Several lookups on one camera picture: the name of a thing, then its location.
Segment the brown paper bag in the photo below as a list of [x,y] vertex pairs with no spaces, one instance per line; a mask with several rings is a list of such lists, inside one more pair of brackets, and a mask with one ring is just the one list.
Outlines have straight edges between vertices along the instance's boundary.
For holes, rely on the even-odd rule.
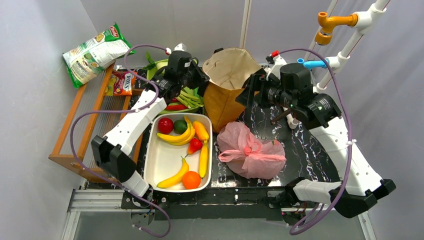
[[261,70],[251,54],[243,48],[219,49],[206,60],[202,70],[209,76],[203,95],[204,111],[219,133],[228,123],[237,120],[245,107],[236,102],[245,81]]

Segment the pink plastic grocery bag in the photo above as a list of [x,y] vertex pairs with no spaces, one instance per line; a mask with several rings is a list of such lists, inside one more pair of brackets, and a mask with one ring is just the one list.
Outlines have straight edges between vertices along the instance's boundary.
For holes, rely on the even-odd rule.
[[242,122],[228,123],[218,134],[218,159],[246,179],[272,179],[286,165],[283,145],[275,139],[261,140]]

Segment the green chips bag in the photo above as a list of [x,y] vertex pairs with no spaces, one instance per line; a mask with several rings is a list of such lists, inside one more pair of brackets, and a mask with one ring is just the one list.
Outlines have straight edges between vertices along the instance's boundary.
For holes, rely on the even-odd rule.
[[76,48],[62,54],[73,86],[78,89],[100,75],[126,53],[135,54],[119,25],[108,27]]

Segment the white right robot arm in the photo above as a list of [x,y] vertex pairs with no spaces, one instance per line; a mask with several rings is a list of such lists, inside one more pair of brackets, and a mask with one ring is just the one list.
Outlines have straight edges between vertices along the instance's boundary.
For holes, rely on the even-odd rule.
[[285,186],[291,203],[316,202],[333,205],[345,218],[353,218],[372,208],[396,189],[370,166],[357,144],[349,138],[346,120],[333,98],[313,90],[310,71],[301,63],[289,63],[279,76],[260,70],[246,80],[235,99],[245,107],[284,107],[299,120],[330,157],[339,175],[337,182],[312,181],[298,177]]

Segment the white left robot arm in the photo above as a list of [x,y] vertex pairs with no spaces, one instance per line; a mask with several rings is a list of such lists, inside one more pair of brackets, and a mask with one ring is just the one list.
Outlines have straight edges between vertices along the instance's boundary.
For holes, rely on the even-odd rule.
[[160,68],[143,91],[130,112],[103,137],[91,141],[94,160],[98,167],[116,178],[134,195],[142,197],[150,188],[137,172],[136,163],[129,157],[138,138],[150,122],[185,87],[195,89],[209,80],[190,53],[174,50],[166,66]]

